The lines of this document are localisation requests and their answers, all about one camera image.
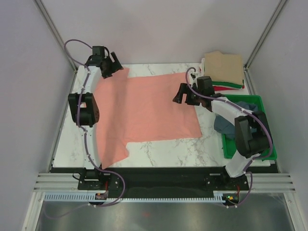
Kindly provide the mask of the salmon pink t shirt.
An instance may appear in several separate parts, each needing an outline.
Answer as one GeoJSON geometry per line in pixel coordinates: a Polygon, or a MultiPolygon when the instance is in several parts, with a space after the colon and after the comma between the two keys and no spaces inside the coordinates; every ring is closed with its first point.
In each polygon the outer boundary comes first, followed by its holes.
{"type": "Polygon", "coordinates": [[[100,112],[97,152],[102,168],[128,157],[129,142],[202,136],[195,108],[173,102],[184,73],[129,77],[129,69],[99,80],[94,96],[100,112]]]}

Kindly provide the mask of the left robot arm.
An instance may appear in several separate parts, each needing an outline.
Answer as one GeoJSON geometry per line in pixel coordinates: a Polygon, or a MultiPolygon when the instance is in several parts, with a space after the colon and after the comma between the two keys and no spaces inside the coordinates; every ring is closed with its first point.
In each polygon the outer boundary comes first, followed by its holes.
{"type": "Polygon", "coordinates": [[[109,78],[122,69],[114,52],[109,52],[105,46],[93,46],[92,55],[85,64],[79,66],[77,71],[77,77],[81,78],[81,85],[76,92],[68,95],[72,120],[83,139],[83,165],[86,169],[101,165],[95,135],[100,112],[94,91],[99,80],[109,78]]]}

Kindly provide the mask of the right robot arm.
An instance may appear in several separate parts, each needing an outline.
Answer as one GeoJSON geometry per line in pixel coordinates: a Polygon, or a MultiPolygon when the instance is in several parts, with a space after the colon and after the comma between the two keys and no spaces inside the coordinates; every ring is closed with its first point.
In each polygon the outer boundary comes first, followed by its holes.
{"type": "Polygon", "coordinates": [[[194,77],[190,82],[188,74],[185,83],[180,84],[178,93],[173,99],[175,103],[182,103],[186,95],[187,105],[202,105],[208,111],[215,113],[235,128],[236,151],[229,163],[224,167],[225,174],[220,177],[221,186],[232,189],[237,185],[237,177],[245,174],[252,162],[261,154],[273,150],[273,142],[266,115],[263,111],[245,109],[221,93],[215,93],[209,76],[194,77]]]}

